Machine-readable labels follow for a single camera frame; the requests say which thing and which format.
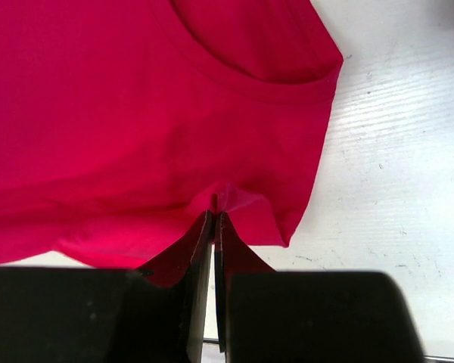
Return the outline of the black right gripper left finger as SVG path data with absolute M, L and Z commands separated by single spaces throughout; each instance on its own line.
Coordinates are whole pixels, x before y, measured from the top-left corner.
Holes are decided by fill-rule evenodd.
M 213 215 L 134 269 L 0 267 L 0 362 L 197 362 Z

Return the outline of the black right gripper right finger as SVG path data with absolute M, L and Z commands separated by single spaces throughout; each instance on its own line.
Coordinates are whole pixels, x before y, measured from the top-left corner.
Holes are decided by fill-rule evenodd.
M 219 348 L 228 362 L 422 362 L 406 301 L 379 271 L 276 271 L 216 218 Z

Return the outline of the bright red t shirt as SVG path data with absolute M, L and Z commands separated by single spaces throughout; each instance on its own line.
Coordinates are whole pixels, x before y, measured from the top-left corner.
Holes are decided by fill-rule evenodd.
M 0 1 L 0 264 L 290 243 L 343 57 L 308 1 Z

